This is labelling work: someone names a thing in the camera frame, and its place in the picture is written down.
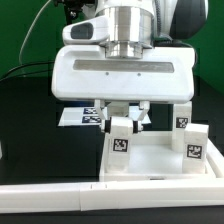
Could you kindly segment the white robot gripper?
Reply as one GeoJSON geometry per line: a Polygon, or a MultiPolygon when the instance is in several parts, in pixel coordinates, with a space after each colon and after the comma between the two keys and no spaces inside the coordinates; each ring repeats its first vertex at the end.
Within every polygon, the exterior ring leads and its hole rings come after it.
{"type": "Polygon", "coordinates": [[[141,59],[109,59],[100,46],[68,45],[56,56],[52,92],[65,101],[95,100],[104,133],[111,131],[105,101],[140,101],[131,107],[138,133],[150,123],[150,102],[184,103],[193,97],[194,59],[191,48],[156,47],[144,50],[141,59]]]}

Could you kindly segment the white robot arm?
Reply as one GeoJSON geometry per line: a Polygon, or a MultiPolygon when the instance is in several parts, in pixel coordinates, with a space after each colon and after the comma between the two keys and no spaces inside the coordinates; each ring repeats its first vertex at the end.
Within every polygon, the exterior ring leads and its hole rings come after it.
{"type": "Polygon", "coordinates": [[[150,122],[152,103],[192,99],[196,53],[181,41],[205,24],[208,0],[92,0],[81,7],[88,17],[62,31],[52,93],[92,105],[64,109],[61,126],[109,131],[121,118],[138,132],[150,122]]]}

